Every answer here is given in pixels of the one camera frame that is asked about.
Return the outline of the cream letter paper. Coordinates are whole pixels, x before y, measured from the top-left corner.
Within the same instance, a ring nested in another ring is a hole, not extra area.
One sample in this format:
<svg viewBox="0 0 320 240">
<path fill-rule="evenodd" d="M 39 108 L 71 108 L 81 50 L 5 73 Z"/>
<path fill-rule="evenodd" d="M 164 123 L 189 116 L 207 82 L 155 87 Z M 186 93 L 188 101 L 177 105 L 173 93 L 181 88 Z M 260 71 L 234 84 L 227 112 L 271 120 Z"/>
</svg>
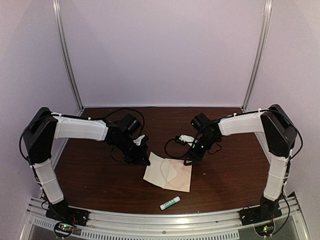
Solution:
<svg viewBox="0 0 320 240">
<path fill-rule="evenodd" d="M 145 169 L 143 180 L 163 188 L 167 183 L 170 161 L 154 154 L 149 155 L 150 165 Z"/>
</svg>

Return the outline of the beige envelope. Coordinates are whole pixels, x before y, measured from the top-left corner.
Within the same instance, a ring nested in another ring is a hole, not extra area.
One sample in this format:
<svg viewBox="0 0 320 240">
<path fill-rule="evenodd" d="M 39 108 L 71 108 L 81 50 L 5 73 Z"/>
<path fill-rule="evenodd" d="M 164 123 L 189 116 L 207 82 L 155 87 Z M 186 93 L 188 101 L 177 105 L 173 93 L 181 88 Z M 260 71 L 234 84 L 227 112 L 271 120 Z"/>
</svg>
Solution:
<svg viewBox="0 0 320 240">
<path fill-rule="evenodd" d="M 189 193 L 191 188 L 192 166 L 182 160 L 165 158 L 160 167 L 164 179 L 163 189 Z"/>
</svg>

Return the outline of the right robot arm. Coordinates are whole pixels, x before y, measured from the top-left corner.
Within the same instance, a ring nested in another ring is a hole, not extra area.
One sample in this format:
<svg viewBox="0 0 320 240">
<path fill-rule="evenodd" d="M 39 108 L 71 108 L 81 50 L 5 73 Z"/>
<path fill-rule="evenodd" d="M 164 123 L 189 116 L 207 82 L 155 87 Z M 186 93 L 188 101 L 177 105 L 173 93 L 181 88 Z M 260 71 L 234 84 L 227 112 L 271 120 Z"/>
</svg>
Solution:
<svg viewBox="0 0 320 240">
<path fill-rule="evenodd" d="M 247 133 L 263 133 L 270 157 L 266 186 L 261 204 L 256 210 L 259 220 L 268 220 L 275 212 L 274 203 L 280 198 L 285 182 L 289 178 L 293 149 L 298 130 L 278 104 L 266 109 L 245 113 L 234 113 L 217 119 L 209 119 L 205 114 L 196 115 L 191 121 L 196 129 L 195 137 L 180 135 L 177 139 L 188 144 L 188 151 L 182 156 L 184 164 L 199 163 L 214 144 L 225 136 Z"/>
</svg>

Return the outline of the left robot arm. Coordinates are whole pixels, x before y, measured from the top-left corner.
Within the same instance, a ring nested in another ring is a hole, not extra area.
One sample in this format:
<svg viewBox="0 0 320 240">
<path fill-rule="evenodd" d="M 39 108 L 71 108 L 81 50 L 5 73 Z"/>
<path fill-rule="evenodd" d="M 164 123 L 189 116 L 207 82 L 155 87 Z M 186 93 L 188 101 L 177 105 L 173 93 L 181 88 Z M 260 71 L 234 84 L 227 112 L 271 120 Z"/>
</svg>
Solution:
<svg viewBox="0 0 320 240">
<path fill-rule="evenodd" d="M 22 157 L 35 173 L 37 183 L 48 202 L 54 205 L 52 213 L 61 222 L 72 218 L 72 211 L 62 202 L 65 196 L 52 164 L 52 149 L 60 139 L 79 139 L 104 142 L 121 151 L 128 164 L 149 166 L 148 136 L 134 136 L 144 122 L 131 114 L 120 120 L 108 116 L 93 118 L 61 114 L 41 107 L 20 135 L 19 148 L 25 148 Z"/>
</svg>

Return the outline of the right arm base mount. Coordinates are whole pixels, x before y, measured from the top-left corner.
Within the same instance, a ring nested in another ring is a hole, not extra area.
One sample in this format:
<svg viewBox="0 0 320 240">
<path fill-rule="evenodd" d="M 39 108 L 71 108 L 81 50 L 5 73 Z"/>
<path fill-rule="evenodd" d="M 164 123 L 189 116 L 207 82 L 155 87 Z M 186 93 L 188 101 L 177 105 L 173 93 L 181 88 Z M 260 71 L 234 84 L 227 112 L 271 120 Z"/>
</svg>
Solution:
<svg viewBox="0 0 320 240">
<path fill-rule="evenodd" d="M 247 206 L 239 211 L 241 224 L 243 226 L 271 221 L 282 215 L 279 202 L 268 199 L 262 200 L 258 206 Z"/>
</svg>

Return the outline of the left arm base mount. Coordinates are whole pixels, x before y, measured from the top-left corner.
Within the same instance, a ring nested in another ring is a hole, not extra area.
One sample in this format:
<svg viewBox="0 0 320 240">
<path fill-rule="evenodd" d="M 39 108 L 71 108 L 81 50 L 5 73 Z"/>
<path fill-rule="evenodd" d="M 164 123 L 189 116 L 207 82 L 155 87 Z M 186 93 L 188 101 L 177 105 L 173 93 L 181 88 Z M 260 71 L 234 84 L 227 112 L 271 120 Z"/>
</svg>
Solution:
<svg viewBox="0 0 320 240">
<path fill-rule="evenodd" d="M 70 207 L 66 198 L 58 203 L 48 203 L 48 209 L 45 216 L 69 225 L 85 227 L 89 217 L 89 211 Z"/>
</svg>

